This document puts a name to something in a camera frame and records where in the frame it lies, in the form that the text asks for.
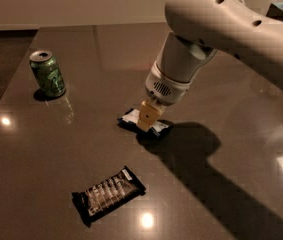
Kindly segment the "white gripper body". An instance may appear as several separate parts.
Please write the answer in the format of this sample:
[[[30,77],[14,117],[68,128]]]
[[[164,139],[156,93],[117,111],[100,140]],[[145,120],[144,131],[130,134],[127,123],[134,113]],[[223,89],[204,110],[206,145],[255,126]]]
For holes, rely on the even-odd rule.
[[[179,66],[163,66],[155,62],[145,81],[147,95],[164,106],[179,102],[189,90],[192,74]]]

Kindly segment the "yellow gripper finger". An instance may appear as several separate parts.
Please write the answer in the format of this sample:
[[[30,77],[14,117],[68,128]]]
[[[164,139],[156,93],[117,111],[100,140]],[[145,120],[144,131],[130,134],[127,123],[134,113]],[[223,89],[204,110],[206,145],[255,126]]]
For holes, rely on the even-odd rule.
[[[141,103],[137,127],[147,132],[153,124],[160,119],[165,111],[165,106],[157,100],[147,99]]]

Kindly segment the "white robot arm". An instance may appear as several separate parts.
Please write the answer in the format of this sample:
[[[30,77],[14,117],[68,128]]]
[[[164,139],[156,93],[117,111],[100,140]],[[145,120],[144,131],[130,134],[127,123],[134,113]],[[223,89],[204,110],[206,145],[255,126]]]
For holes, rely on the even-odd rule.
[[[166,0],[169,32],[149,72],[137,126],[148,131],[179,102],[200,67],[226,52],[283,91],[283,21],[257,14],[244,0]]]

